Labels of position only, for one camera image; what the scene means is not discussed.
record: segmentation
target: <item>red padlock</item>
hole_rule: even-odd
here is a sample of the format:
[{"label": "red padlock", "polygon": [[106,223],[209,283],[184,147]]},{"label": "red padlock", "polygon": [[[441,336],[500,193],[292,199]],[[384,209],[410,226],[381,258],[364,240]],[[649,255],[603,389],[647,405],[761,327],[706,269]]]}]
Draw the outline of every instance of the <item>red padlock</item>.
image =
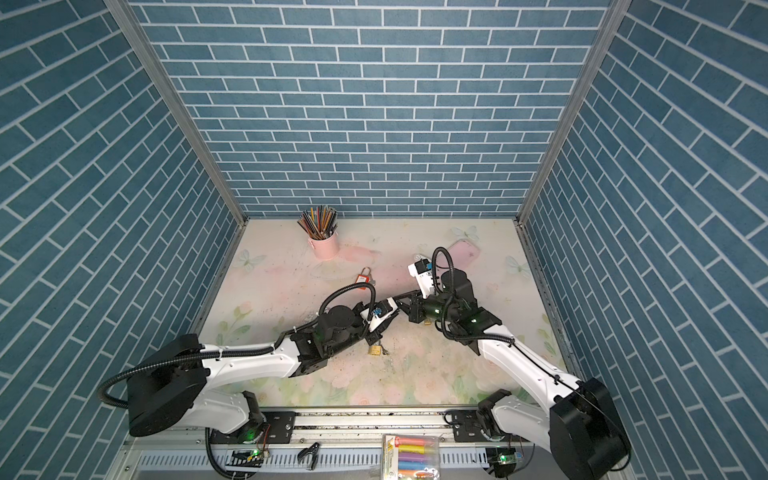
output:
[{"label": "red padlock", "polygon": [[357,280],[355,280],[355,283],[364,283],[371,280],[371,267],[367,266],[362,269],[362,272],[360,272],[360,275],[357,276]]}]

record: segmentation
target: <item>plastic package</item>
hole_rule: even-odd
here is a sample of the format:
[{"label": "plastic package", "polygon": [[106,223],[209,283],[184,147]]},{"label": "plastic package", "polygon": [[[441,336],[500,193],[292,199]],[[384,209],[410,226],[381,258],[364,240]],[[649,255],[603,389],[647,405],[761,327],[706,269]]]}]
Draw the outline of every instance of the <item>plastic package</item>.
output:
[{"label": "plastic package", "polygon": [[384,435],[382,480],[437,480],[439,448],[437,437]]}]

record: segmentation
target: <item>table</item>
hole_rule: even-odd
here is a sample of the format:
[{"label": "table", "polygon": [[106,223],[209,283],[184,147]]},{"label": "table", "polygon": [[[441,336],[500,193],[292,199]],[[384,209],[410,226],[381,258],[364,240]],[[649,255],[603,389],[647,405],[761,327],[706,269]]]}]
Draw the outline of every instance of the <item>table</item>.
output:
[{"label": "table", "polygon": [[[274,341],[280,331],[314,318],[321,302],[352,283],[365,266],[371,268],[377,299],[414,290],[418,286],[407,266],[415,256],[430,257],[435,247],[463,241],[452,249],[454,261],[466,271],[480,306],[565,369],[512,220],[348,219],[339,221],[337,233],[339,255],[321,262],[294,220],[251,220],[200,341],[233,346]],[[331,305],[351,307],[368,295],[353,290]],[[382,345],[388,355],[369,355],[360,342],[313,374],[225,389],[254,392],[261,406],[474,404],[499,388],[532,401],[496,365],[443,338],[434,325],[408,322],[404,313],[385,331]]]}]

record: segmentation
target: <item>brick wallpaper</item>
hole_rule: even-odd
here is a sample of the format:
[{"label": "brick wallpaper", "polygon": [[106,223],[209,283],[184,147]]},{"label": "brick wallpaper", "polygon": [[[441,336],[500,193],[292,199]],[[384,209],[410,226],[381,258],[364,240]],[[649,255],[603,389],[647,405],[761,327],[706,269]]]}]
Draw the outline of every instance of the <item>brick wallpaper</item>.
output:
[{"label": "brick wallpaper", "polygon": [[634,0],[529,225],[638,478],[768,478],[767,25]]},{"label": "brick wallpaper", "polygon": [[257,3],[131,3],[250,216],[512,217],[608,0]]},{"label": "brick wallpaper", "polygon": [[233,232],[101,0],[0,0],[0,478],[103,478],[95,387],[187,331]]}]

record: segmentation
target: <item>pink bucket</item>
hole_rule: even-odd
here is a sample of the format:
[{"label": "pink bucket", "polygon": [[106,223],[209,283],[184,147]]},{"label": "pink bucket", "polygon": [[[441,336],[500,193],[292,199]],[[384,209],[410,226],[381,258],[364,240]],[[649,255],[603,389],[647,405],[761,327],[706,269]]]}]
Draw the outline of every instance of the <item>pink bucket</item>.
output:
[{"label": "pink bucket", "polygon": [[318,260],[331,260],[339,254],[339,238],[335,233],[325,240],[307,238],[306,241],[309,242]]}]

